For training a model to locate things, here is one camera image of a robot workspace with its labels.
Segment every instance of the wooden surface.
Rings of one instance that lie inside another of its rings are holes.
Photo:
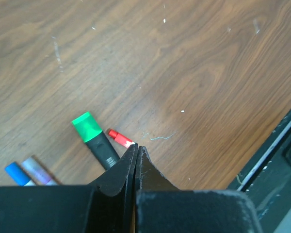
[[[0,0],[0,185],[33,154],[98,177],[91,111],[179,188],[225,188],[290,108],[291,0]]]

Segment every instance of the blue marker cap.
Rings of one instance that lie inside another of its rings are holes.
[[[16,162],[11,163],[4,170],[19,186],[24,186],[31,180]]]

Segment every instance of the highlighter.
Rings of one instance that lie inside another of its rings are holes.
[[[90,112],[86,112],[73,120],[72,125],[105,170],[108,170],[120,160]]]

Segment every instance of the green marker cap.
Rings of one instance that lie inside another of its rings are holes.
[[[79,133],[83,142],[88,142],[102,132],[102,129],[99,127],[90,112],[84,113],[74,119],[72,125]]]

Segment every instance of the marker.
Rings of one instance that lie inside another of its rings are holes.
[[[120,160],[120,157],[90,112],[84,113],[73,120],[72,125],[106,170]]]
[[[135,144],[131,139],[128,137],[125,137],[121,133],[115,131],[115,130],[110,130],[108,132],[108,135],[113,138],[117,143],[121,144],[122,146],[128,148],[130,145]]]
[[[4,169],[19,186],[35,186],[33,180],[13,162]]]
[[[33,177],[35,177],[39,182],[44,185],[58,185],[56,181],[44,170],[41,165],[35,161],[32,157],[26,159],[22,162],[23,168]]]

